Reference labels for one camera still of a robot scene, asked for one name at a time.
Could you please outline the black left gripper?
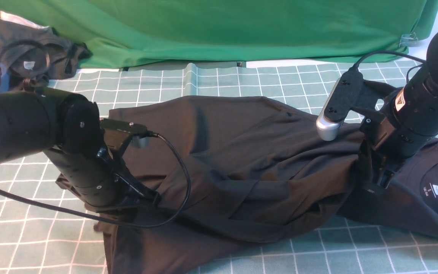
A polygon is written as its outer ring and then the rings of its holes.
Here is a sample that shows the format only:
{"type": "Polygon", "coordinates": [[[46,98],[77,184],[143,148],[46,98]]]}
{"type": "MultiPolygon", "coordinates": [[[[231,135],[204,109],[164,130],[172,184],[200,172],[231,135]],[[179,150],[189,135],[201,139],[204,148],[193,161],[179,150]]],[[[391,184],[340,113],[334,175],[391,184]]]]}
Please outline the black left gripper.
{"type": "Polygon", "coordinates": [[[134,177],[116,151],[102,148],[89,157],[52,148],[44,154],[60,172],[56,184],[94,213],[127,213],[159,203],[159,194],[134,177]]]}

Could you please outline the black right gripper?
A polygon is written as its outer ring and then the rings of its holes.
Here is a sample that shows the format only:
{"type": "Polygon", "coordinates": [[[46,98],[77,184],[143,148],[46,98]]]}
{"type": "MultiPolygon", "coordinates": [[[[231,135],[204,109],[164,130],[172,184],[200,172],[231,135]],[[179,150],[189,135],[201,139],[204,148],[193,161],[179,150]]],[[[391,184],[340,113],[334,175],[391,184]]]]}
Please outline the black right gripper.
{"type": "Polygon", "coordinates": [[[364,190],[381,195],[407,159],[424,146],[425,137],[402,125],[394,110],[379,121],[365,118],[360,131],[364,139],[358,150],[358,180],[364,190]]]}

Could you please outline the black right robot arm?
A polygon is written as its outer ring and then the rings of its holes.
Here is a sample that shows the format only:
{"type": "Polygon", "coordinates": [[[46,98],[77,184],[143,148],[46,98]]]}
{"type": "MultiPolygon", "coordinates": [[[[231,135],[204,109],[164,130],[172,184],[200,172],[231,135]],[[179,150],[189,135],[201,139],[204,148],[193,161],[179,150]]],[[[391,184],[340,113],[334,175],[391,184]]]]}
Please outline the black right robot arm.
{"type": "Polygon", "coordinates": [[[357,179],[361,188],[382,194],[406,161],[438,135],[438,33],[426,62],[405,87],[391,92],[379,117],[366,115],[360,125],[357,179]]]}

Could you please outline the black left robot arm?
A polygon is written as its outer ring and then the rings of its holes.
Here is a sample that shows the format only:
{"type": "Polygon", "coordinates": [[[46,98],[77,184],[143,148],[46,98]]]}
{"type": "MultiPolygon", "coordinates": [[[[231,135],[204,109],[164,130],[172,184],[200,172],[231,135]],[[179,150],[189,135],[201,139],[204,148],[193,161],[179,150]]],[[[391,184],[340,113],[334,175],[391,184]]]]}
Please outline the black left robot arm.
{"type": "Polygon", "coordinates": [[[140,124],[100,118],[96,103],[53,88],[0,94],[0,164],[44,153],[59,170],[56,184],[102,213],[157,206],[160,195],[139,182],[123,160],[140,124]]]}

